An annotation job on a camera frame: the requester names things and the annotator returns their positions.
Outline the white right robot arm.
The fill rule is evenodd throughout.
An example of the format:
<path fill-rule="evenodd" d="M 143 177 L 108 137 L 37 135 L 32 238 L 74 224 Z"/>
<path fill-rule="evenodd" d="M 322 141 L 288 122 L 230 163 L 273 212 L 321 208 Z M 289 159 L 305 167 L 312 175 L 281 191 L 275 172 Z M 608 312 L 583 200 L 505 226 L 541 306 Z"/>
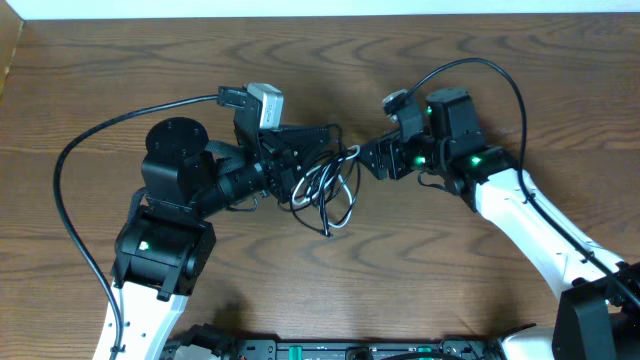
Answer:
<path fill-rule="evenodd" d="M 360 150 L 379 180 L 412 172 L 439 176 L 519 248 L 558 299 L 553 328 L 525 327 L 493 341 L 498 359 L 636 359 L 639 267 L 592 240 L 535 185 L 507 150 L 489 145 L 464 88 L 429 94 L 421 109 L 412 92 L 383 101 L 398 129 Z"/>

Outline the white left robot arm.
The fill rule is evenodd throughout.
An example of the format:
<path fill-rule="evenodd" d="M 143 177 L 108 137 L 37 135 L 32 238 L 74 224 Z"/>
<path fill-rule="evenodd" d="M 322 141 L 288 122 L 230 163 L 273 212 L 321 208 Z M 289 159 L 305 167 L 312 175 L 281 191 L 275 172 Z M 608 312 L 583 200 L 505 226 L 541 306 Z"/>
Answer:
<path fill-rule="evenodd" d="M 327 126 L 254 129 L 233 146 L 210 140 L 186 117 L 152 127 L 144 186 L 115 242 L 117 307 L 105 316 L 95 358 L 159 358 L 216 243 L 208 217 L 260 192 L 289 201 L 330 133 Z"/>

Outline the brown cardboard panel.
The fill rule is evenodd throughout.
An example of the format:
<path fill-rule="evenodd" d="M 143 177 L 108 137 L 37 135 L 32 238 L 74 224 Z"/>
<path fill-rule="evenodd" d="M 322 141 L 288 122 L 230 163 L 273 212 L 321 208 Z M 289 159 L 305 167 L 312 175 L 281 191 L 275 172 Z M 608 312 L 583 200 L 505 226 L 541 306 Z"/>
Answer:
<path fill-rule="evenodd" d="M 4 91 L 23 30 L 24 20 L 6 0 L 1 0 L 0 12 L 0 89 Z"/>

